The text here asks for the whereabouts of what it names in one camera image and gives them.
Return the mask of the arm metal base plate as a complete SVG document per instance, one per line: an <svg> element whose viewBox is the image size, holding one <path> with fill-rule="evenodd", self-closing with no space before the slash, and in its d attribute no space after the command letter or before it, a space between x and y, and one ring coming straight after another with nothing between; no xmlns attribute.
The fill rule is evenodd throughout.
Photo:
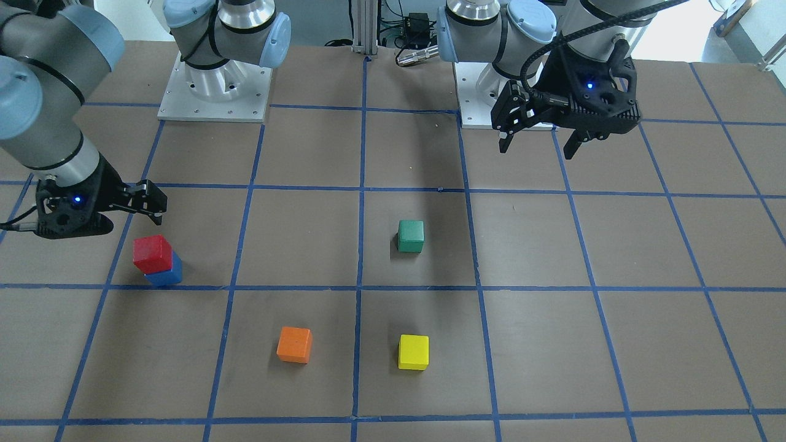
<svg viewBox="0 0 786 442"><path fill-rule="evenodd" d="M454 63L456 92L465 129L491 129L491 109L507 78L491 63Z"/></svg>
<svg viewBox="0 0 786 442"><path fill-rule="evenodd" d="M157 117L181 122L264 123L273 73L273 68L239 61L199 70L177 55Z"/></svg>

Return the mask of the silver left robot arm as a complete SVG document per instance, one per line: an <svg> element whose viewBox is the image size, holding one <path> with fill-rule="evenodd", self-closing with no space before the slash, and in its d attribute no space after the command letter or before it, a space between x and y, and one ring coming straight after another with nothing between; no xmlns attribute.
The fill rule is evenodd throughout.
<svg viewBox="0 0 786 442"><path fill-rule="evenodd" d="M489 63L505 79L489 112L506 153L539 123L572 130L562 148L629 133L641 120L631 51L677 1L572 1L558 19L540 1L447 1L438 11L443 61Z"/></svg>

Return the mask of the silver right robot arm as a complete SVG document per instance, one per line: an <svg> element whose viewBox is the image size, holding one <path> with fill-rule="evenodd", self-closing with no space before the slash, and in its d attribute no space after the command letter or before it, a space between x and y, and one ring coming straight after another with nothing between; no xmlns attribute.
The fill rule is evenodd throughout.
<svg viewBox="0 0 786 442"><path fill-rule="evenodd" d="M112 211L160 225L168 196L148 179L126 184L74 120L122 58L121 32L79 1L48 16L42 5L2 2L2 149L39 179L34 206L2 230L45 239L106 235ZM289 51L291 18L273 1L165 1L161 9L188 85L203 101L235 98L242 64L277 68Z"/></svg>

